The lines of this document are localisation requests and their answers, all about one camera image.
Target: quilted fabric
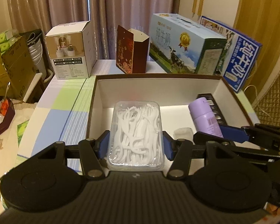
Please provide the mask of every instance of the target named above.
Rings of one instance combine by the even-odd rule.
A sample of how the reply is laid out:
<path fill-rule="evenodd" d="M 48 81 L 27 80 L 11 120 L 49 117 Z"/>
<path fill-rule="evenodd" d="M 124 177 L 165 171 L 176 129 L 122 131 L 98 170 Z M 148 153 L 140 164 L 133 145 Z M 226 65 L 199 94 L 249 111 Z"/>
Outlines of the quilted fabric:
<path fill-rule="evenodd" d="M 258 105 L 267 112 L 272 119 L 263 113 Z M 259 103 L 254 106 L 254 111 L 262 124 L 280 126 L 280 72 L 268 91 L 259 100 Z"/>

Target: white cabinet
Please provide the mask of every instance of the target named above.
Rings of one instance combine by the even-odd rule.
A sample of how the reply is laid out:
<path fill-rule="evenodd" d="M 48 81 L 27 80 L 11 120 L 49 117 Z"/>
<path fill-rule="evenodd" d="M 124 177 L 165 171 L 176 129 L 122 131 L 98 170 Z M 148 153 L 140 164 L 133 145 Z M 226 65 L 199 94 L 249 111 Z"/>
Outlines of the white cabinet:
<path fill-rule="evenodd" d="M 195 13 L 192 12 L 194 0 L 180 0 L 179 14 L 194 21 L 200 22 L 198 13 L 199 4 L 203 16 L 220 20 L 233 26 L 237 14 L 239 0 L 197 0 Z"/>

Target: blue milk box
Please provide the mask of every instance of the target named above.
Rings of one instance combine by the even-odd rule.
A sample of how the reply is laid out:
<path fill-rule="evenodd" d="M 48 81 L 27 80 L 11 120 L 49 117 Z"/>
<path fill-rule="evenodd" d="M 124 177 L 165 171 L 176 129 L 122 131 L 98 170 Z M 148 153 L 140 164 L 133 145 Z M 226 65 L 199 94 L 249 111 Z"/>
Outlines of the blue milk box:
<path fill-rule="evenodd" d="M 202 16 L 200 24 L 227 38 L 215 74 L 223 75 L 237 93 L 248 78 L 262 44 L 220 21 L 205 16 Z"/>
<path fill-rule="evenodd" d="M 154 14 L 150 52 L 168 73 L 213 75 L 226 38 L 179 14 Z"/>

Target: transparent container lid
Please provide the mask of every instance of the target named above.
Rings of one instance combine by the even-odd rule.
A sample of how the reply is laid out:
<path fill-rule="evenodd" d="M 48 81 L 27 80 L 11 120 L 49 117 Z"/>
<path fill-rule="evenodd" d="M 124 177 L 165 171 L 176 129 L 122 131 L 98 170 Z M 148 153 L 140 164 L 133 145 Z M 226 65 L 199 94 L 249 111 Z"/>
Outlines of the transparent container lid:
<path fill-rule="evenodd" d="M 110 170 L 160 171 L 164 145 L 156 102 L 119 101 L 113 111 L 107 154 Z"/>

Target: purple bottle cap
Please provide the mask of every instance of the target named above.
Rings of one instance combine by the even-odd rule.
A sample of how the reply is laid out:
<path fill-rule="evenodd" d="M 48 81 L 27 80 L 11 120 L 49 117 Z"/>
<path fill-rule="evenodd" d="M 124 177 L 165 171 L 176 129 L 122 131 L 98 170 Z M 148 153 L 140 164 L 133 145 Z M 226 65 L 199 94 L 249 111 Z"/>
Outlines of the purple bottle cap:
<path fill-rule="evenodd" d="M 208 101 L 204 97 L 194 100 L 188 107 L 193 119 L 197 119 L 201 115 L 212 112 Z"/>

